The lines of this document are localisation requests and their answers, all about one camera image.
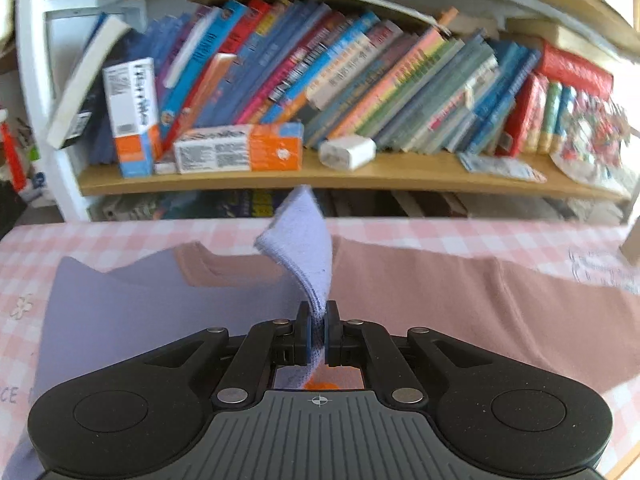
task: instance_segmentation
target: white shelf frame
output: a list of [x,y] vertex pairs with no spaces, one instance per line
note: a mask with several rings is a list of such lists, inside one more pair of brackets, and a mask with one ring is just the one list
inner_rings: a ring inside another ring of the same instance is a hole
[[[588,38],[591,43],[618,57],[618,50],[599,33],[572,16],[539,0],[505,0],[548,16]],[[89,221],[90,202],[82,197],[68,150],[56,151],[46,142],[47,123],[54,102],[54,91],[47,44],[47,19],[53,16],[86,15],[111,9],[134,9],[133,26],[146,22],[142,0],[18,0],[16,9],[20,81],[31,127],[45,165],[47,180],[65,221]]]

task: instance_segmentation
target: metal screw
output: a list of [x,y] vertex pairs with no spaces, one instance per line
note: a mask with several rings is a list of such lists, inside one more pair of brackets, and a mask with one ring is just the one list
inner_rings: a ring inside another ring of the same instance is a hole
[[402,402],[403,404],[415,404],[424,399],[422,392],[415,388],[398,388],[394,390],[391,396],[394,400]]
[[225,388],[218,392],[218,400],[226,404],[237,404],[246,400],[249,394],[242,388]]

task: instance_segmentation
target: white and orange box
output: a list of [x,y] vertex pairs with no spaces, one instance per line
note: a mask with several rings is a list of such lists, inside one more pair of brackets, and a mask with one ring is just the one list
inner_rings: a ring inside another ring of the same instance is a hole
[[234,124],[189,130],[174,143],[180,173],[295,171],[302,167],[301,123]]
[[126,178],[149,176],[162,154],[151,57],[103,69],[111,131]]

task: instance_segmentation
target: white charger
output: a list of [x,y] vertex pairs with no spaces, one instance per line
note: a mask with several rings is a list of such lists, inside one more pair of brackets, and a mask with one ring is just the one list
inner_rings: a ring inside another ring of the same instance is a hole
[[353,171],[376,158],[376,143],[360,135],[326,140],[320,144],[318,157],[328,168]]

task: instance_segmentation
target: checkered tablecloth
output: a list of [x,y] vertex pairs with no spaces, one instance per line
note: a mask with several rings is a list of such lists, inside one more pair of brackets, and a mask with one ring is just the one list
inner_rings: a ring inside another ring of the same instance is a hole
[[[460,256],[492,254],[570,280],[640,292],[640,273],[616,257],[628,228],[450,219],[327,223],[332,234],[360,242]],[[262,219],[102,222],[25,226],[9,233],[0,242],[0,473],[24,429],[42,320],[60,258],[72,256],[109,270],[190,240],[219,254],[247,254],[254,252],[254,238],[267,224]],[[614,414],[614,432],[598,467],[602,473],[640,442],[640,376],[605,399]]]

